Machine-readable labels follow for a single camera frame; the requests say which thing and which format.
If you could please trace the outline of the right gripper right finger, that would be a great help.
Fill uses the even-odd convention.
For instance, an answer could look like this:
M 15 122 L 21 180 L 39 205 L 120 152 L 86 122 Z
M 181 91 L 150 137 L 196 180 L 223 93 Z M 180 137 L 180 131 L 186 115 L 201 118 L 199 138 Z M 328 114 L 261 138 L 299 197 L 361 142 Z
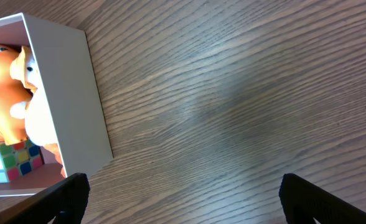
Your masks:
M 366 224 L 366 213 L 302 179 L 285 174 L 279 198 L 288 224 Z

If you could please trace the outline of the pastel rubik's cube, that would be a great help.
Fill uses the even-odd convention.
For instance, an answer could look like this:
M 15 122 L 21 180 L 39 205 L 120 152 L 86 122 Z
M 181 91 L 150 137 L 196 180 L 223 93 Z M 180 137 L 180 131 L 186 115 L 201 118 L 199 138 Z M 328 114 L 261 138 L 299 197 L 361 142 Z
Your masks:
M 40 147 L 30 140 L 0 143 L 0 183 L 8 183 L 44 165 Z

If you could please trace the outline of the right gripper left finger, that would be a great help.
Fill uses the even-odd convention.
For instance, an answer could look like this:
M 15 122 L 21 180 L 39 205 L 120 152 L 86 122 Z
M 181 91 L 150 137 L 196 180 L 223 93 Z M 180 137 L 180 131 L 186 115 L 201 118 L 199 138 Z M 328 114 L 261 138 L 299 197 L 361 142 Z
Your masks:
M 75 173 L 0 212 L 0 223 L 80 223 L 89 192 L 87 175 Z

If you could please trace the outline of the white duck figurine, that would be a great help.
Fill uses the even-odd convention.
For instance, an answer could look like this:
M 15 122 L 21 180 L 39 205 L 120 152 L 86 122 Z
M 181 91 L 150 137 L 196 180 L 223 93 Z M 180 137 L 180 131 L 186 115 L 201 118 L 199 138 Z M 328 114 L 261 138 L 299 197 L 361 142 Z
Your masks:
M 21 52 L 11 63 L 10 76 L 12 79 L 20 81 L 23 87 L 32 93 L 31 99 L 11 106 L 11 116 L 23 119 L 31 142 L 51 152 L 55 156 L 55 160 L 59 164 L 63 164 L 39 66 L 30 47 L 21 47 Z

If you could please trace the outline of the orange dog figurine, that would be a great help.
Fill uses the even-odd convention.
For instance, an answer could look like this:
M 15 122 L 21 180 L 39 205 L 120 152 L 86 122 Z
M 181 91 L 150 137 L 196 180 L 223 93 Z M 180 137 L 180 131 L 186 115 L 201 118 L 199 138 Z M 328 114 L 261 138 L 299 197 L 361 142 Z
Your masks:
M 32 98 L 22 83 L 10 76 L 11 63 L 18 55 L 13 48 L 0 45 L 0 142 L 7 145 L 28 140 L 24 120 L 10 114 L 13 105 Z

